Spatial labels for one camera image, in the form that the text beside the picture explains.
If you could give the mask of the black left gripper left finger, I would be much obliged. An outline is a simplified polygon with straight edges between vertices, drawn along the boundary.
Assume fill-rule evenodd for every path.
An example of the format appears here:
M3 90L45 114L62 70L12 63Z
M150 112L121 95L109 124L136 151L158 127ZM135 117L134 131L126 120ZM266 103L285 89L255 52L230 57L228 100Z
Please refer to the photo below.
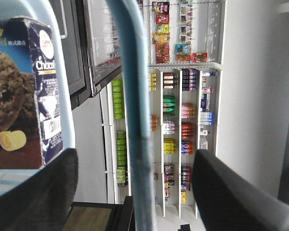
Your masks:
M60 231L78 184L76 149L0 196L0 231Z

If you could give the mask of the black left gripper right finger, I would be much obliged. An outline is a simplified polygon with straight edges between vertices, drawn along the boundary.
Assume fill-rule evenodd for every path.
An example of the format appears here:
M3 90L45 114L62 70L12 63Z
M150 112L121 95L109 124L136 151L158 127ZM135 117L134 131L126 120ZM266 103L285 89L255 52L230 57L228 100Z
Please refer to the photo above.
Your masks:
M196 151L193 195L208 231L289 231L289 205L256 188L209 150Z

